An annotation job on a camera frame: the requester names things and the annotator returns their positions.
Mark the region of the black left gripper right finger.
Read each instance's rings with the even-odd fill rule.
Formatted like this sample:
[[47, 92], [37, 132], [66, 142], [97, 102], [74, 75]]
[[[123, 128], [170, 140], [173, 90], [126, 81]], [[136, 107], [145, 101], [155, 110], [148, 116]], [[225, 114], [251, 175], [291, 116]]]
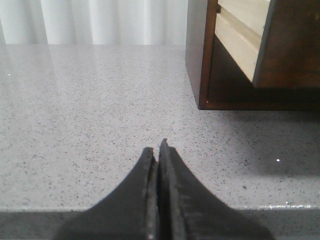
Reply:
[[212, 194], [163, 139], [159, 148], [161, 240], [270, 240], [271, 232]]

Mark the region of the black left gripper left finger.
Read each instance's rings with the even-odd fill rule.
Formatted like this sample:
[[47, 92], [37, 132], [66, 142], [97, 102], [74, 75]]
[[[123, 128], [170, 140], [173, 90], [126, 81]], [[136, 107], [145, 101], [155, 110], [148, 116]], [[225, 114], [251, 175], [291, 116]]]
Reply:
[[125, 179], [92, 208], [64, 223], [55, 240], [157, 240], [158, 163], [143, 149]]

